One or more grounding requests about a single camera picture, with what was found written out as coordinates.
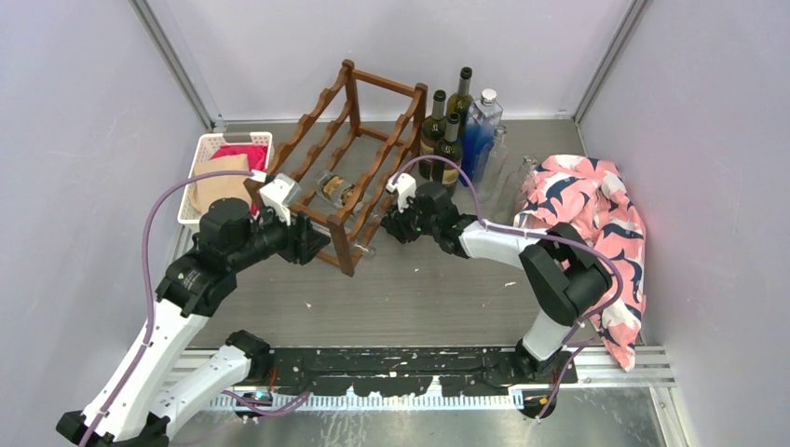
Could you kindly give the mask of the clear tapered glass bottle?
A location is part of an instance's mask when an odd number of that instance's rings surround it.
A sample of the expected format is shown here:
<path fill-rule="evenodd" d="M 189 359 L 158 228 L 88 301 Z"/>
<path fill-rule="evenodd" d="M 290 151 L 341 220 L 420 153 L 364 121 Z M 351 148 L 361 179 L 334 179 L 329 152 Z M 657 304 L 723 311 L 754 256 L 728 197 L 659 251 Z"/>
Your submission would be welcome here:
<path fill-rule="evenodd" d="M 321 250 L 321 254 L 325 254 L 334 258 L 339 258 L 344 253 L 338 253 L 337 247 L 335 246 L 334 239 L 332 238 L 331 234 L 328 234 L 330 241 L 327 246 L 325 246 Z M 347 253 L 351 256 L 359 256 L 360 258 L 373 258 L 375 257 L 375 247 L 371 245 L 366 245 L 357 241 L 349 241 L 345 248 L 347 248 Z"/>

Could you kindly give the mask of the dark wine bottle cream label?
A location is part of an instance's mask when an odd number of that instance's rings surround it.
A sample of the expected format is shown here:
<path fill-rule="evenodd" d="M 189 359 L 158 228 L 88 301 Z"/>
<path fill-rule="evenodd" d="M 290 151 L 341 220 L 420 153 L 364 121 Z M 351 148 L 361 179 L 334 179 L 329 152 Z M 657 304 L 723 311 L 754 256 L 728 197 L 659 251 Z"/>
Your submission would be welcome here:
<path fill-rule="evenodd" d="M 434 154 L 443 159 L 450 160 L 455 165 L 460 165 L 463 156 L 461 142 L 457 139 L 460 127 L 459 113 L 450 113 L 443 137 L 437 142 Z M 459 170 L 441 160 L 432 162 L 430 179 L 440 183 L 450 195 L 456 191 L 459 179 Z"/>

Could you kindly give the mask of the brown wooden wine rack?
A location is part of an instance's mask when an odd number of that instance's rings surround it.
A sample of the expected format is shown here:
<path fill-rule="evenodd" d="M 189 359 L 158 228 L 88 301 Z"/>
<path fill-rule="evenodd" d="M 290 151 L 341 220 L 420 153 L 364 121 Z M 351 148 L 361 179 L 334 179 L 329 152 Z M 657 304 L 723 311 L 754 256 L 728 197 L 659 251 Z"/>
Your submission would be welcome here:
<path fill-rule="evenodd" d="M 379 129 L 361 113 L 362 86 L 402 97 L 405 108 L 389 129 Z M 419 128 L 427 115 L 429 88 L 422 82 L 406 85 L 342 61 L 331 85 L 323 88 L 315 105 L 288 121 L 290 131 L 273 142 L 275 154 L 269 173 L 284 173 L 302 186 L 301 196 L 290 206 L 309 216 L 314 227 L 331 234 L 339 254 L 318 254 L 320 260 L 342 275 L 353 277 L 362 259 L 351 257 L 345 245 L 369 245 L 380 225 L 380 215 L 391 204 L 385 193 L 388 177 L 418 153 Z M 316 177 L 328 169 L 356 184 L 350 202 L 336 209 L 317 194 Z"/>

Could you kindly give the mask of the dark green wine bottle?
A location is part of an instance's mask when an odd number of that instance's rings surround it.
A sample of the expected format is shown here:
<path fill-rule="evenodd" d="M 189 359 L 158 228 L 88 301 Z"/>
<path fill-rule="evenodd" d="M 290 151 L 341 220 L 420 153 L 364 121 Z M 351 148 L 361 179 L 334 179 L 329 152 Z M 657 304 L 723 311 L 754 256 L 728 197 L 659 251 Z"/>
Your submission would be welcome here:
<path fill-rule="evenodd" d="M 436 144 L 444 135 L 446 99 L 446 92 L 443 89 L 437 89 L 433 94 L 430 114 L 423 121 L 420 130 L 419 154 L 421 156 L 433 155 Z"/>

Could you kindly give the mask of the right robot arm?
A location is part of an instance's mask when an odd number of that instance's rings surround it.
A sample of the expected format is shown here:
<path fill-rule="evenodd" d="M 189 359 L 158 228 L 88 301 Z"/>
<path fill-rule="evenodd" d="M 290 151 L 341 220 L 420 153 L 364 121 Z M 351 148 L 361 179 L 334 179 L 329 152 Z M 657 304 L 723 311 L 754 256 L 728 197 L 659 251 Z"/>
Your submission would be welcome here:
<path fill-rule="evenodd" d="M 439 183 L 421 185 L 403 174 L 388 181 L 396 201 L 381 224 L 401 244 L 432 237 L 442 251 L 520 267 L 538 300 L 531 328 L 516 344 L 514 367 L 528 382 L 542 381 L 574 325 L 612 286 L 600 258 L 568 223 L 535 233 L 458 211 Z"/>

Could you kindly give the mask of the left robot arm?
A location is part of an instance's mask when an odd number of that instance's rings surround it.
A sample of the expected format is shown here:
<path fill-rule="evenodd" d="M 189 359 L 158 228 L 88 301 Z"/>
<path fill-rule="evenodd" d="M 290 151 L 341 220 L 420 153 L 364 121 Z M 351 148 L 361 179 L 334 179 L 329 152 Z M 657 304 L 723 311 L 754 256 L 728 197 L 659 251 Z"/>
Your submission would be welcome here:
<path fill-rule="evenodd" d="M 284 222 L 271 208 L 253 218 L 239 198 L 214 201 L 193 247 L 169 265 L 156 288 L 153 316 L 102 392 L 56 430 L 81 446 L 166 446 L 210 400 L 243 380 L 263 383 L 273 356 L 263 339 L 231 333 L 209 360 L 176 385 L 163 385 L 176 361 L 237 287 L 237 275 L 273 255 L 307 264 L 330 243 L 303 212 Z"/>

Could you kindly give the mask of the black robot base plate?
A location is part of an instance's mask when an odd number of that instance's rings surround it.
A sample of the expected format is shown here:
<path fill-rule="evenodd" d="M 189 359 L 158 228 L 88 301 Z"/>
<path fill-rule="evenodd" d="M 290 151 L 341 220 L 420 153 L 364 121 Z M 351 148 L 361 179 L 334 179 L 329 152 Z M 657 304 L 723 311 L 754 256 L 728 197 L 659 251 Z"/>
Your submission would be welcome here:
<path fill-rule="evenodd" d="M 438 382 L 443 397 L 503 396 L 512 386 L 575 384 L 570 353 L 558 353 L 533 372 L 509 347 L 276 348 L 266 370 L 254 371 L 243 386 L 315 397 L 417 397 Z"/>

